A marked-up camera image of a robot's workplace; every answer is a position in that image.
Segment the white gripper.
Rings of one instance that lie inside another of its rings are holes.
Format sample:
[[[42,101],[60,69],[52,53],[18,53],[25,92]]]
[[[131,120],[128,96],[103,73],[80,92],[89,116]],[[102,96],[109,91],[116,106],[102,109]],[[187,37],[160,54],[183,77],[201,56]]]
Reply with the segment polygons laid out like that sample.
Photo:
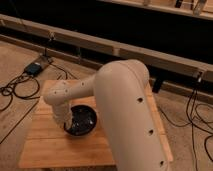
[[[69,103],[52,107],[53,119],[62,129],[70,129],[72,126],[72,111]]]

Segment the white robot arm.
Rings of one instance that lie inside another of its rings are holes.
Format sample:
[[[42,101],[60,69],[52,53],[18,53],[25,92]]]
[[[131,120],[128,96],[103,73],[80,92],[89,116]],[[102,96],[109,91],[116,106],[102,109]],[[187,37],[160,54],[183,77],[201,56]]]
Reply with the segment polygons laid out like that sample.
[[[60,81],[44,95],[56,123],[73,123],[70,101],[92,96],[118,171],[171,171],[145,88],[147,67],[138,60],[113,61],[72,85]]]

